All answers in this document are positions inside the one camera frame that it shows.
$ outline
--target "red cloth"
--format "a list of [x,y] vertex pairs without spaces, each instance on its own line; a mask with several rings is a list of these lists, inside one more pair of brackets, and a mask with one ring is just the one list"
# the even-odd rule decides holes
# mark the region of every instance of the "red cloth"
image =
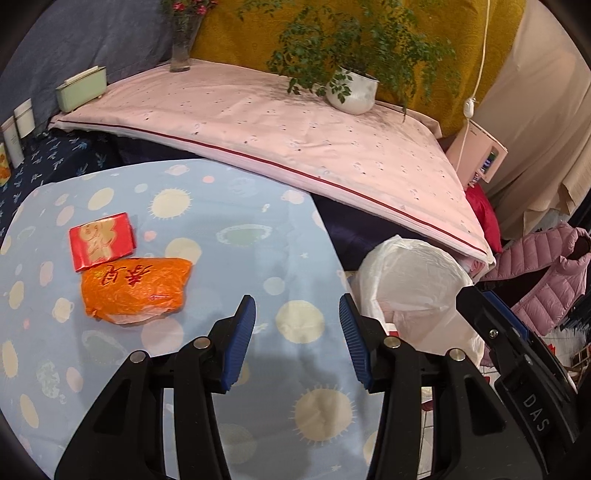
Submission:
[[468,187],[465,191],[466,200],[474,210],[476,218],[480,222],[480,226],[484,231],[484,238],[491,246],[491,250],[498,254],[503,251],[501,245],[501,229],[499,229],[499,222],[496,219],[495,211],[491,203],[486,198],[484,190],[478,184],[473,187]]

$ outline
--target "light blue bedsheet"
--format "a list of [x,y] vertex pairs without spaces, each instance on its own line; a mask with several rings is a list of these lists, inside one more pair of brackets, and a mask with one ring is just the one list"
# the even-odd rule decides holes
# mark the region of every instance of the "light blue bedsheet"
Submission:
[[[135,256],[195,263],[182,311],[131,327],[85,315],[68,230],[119,212]],[[346,281],[307,193],[202,159],[122,167],[37,189],[0,252],[0,408],[51,478],[130,352],[176,351],[250,294],[257,320],[241,378],[215,396],[233,480],[365,479],[382,397],[355,378],[338,318]],[[172,403],[167,392],[177,477]]]

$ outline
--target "white flower pot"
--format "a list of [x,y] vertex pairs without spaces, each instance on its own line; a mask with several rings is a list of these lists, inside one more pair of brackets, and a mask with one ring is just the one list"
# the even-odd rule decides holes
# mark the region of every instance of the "white flower pot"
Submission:
[[341,103],[337,93],[332,93],[330,85],[326,86],[326,98],[330,104],[351,115],[361,115],[369,112],[375,105],[375,94],[378,91],[377,80],[357,75],[353,72],[347,72],[345,69],[341,73],[348,75],[352,80],[345,79],[344,83],[350,88],[351,95],[345,97],[345,102]]

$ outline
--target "metal screw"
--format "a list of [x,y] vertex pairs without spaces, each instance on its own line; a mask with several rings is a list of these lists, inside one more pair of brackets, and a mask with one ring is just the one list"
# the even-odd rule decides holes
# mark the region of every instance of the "metal screw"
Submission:
[[204,350],[212,344],[212,341],[207,337],[198,337],[193,342],[193,346],[199,350]]
[[402,345],[402,342],[398,337],[386,337],[384,339],[384,345],[388,348],[398,348],[400,345]]
[[462,362],[466,359],[466,354],[464,353],[464,350],[461,350],[459,348],[452,348],[451,350],[449,350],[449,356],[452,357],[452,360],[455,360],[456,362]]
[[131,360],[131,362],[134,364],[140,364],[145,360],[145,358],[146,354],[142,350],[136,350],[129,356],[129,360]]

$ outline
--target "red packet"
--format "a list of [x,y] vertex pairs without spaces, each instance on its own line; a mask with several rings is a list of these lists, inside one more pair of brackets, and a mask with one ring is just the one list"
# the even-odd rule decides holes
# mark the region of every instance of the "red packet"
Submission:
[[77,272],[133,253],[135,238],[127,213],[71,228],[70,249]]

